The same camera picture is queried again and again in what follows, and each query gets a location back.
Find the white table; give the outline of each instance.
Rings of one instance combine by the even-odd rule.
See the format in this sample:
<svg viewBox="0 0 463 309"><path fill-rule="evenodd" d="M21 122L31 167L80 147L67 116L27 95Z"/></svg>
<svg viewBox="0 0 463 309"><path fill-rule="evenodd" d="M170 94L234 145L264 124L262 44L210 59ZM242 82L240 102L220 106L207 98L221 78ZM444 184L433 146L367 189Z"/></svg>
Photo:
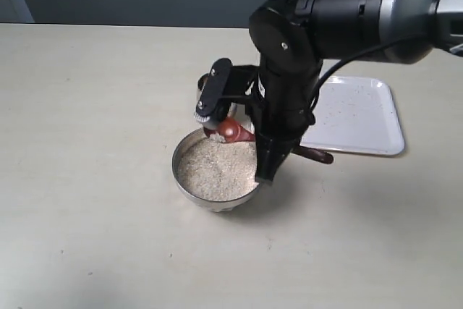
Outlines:
<svg viewBox="0 0 463 309"><path fill-rule="evenodd" d="M461 308L463 60L355 63L400 158L291 156L234 213L178 191L195 84L246 30L0 25L0 308Z"/></svg>

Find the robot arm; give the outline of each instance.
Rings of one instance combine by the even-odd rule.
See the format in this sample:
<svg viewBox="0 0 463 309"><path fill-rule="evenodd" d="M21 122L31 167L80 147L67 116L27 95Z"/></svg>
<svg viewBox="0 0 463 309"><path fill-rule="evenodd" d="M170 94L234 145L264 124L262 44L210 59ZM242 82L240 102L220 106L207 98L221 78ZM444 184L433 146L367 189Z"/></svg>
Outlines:
<svg viewBox="0 0 463 309"><path fill-rule="evenodd" d="M244 104L255 126L255 180L272 183L290 153L307 154L300 141L315 124L320 87L340 67L413 64L433 48L463 56L463 0L267 0L250 16L249 32L259 66L219 59L195 117L214 130L231 103ZM324 59L340 61L319 77Z"/></svg>

